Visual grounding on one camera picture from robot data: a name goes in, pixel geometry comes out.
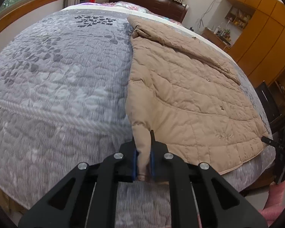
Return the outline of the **pink sleeve forearm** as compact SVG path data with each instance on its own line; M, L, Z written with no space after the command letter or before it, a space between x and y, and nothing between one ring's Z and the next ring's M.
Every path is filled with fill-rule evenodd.
M270 226L282 213L284 206L282 205L285 192L285 181L277 184L272 182L269 185L268 198L260 214L265 218L267 225Z

